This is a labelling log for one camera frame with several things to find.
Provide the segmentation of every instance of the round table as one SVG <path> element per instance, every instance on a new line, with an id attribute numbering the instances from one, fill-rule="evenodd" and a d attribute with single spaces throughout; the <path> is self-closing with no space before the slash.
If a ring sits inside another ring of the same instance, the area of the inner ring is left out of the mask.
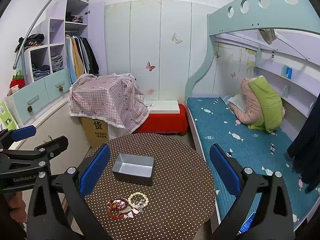
<path id="1" fill-rule="evenodd" d="M 190 146 L 158 134 L 131 134 L 108 142 L 111 157 L 87 204 L 114 240 L 192 240 L 215 208 L 214 181 L 203 158 Z M 153 156 L 153 186 L 117 181 L 112 173 L 118 153 Z M 149 199 L 144 213 L 113 219 L 107 201 L 143 192 Z"/>

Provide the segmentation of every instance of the loft bed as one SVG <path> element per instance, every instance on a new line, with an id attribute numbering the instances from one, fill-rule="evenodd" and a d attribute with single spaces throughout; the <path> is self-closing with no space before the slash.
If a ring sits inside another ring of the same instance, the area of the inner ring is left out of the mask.
<path id="1" fill-rule="evenodd" d="M 320 19 L 309 0 L 270 0 L 264 6 L 262 0 L 235 0 L 208 14 L 207 54 L 198 71 L 186 84 L 185 105 L 188 121 L 200 152 L 209 165 L 215 179 L 216 212 L 212 220 L 221 220 L 232 206 L 235 197 L 226 190 L 209 158 L 210 146 L 218 143 L 225 152 L 232 153 L 242 166 L 250 166 L 257 173 L 280 171 L 288 188 L 292 205 L 295 230 L 310 220 L 320 203 L 320 190 L 309 194 L 299 187 L 299 175 L 293 172 L 292 163 L 284 158 L 287 148 L 299 133 L 284 122 L 275 133 L 249 130 L 246 125 L 235 125 L 237 117 L 220 95 L 196 95 L 194 85 L 208 72 L 215 57 L 215 41 L 222 41 L 256 51 L 255 75 L 263 75 L 281 98 L 308 117 L 320 92 L 320 81 L 313 76 L 292 69 L 292 78 L 283 73 L 285 65 L 261 57 L 264 50 L 288 54 L 320 65 L 316 48 L 320 45 Z M 250 9 L 244 7 L 249 3 Z M 276 29 L 279 40 L 267 44 L 256 29 Z M 270 146 L 276 151 L 270 154 Z M 260 196 L 252 203 L 251 212 L 257 208 Z"/>

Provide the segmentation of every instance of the red stool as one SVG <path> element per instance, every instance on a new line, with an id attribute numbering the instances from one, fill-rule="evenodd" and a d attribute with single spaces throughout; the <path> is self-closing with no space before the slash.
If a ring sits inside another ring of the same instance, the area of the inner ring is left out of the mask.
<path id="1" fill-rule="evenodd" d="M 180 133 L 188 130 L 186 109 L 179 104 L 179 114 L 149 114 L 145 122 L 134 133 Z"/>

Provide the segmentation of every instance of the blue mattress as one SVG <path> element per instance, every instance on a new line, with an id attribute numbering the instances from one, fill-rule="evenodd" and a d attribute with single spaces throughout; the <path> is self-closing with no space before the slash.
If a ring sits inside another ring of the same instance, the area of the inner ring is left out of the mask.
<path id="1" fill-rule="evenodd" d="M 300 188 L 299 174 L 292 171 L 292 163 L 284 158 L 292 141 L 280 128 L 275 134 L 269 134 L 262 130 L 250 130 L 244 124 L 236 125 L 236 116 L 221 98 L 188 98 L 187 103 L 214 178 L 221 220 L 228 213 L 235 197 L 228 193 L 210 161 L 209 150 L 214 143 L 218 143 L 225 152 L 231 149 L 233 157 L 243 167 L 249 166 L 256 173 L 266 174 L 269 172 L 267 169 L 272 172 L 280 171 L 289 192 L 292 213 L 300 220 L 310 211 L 319 197 L 318 188 L 309 194 L 305 193 L 306 184 Z M 232 134 L 239 135 L 241 139 L 234 138 Z M 275 149 L 273 154 L 270 150 L 272 144 Z M 256 194 L 248 215 L 257 209 L 259 200 L 260 194 Z"/>

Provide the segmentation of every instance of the human hand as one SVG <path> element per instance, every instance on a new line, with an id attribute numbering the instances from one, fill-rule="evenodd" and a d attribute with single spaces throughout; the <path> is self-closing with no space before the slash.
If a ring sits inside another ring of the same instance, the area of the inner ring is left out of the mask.
<path id="1" fill-rule="evenodd" d="M 26 204 L 22 199 L 22 191 L 16 192 L 8 201 L 9 207 L 12 208 L 10 217 L 18 223 L 25 223 L 27 221 L 27 213 L 25 211 Z"/>

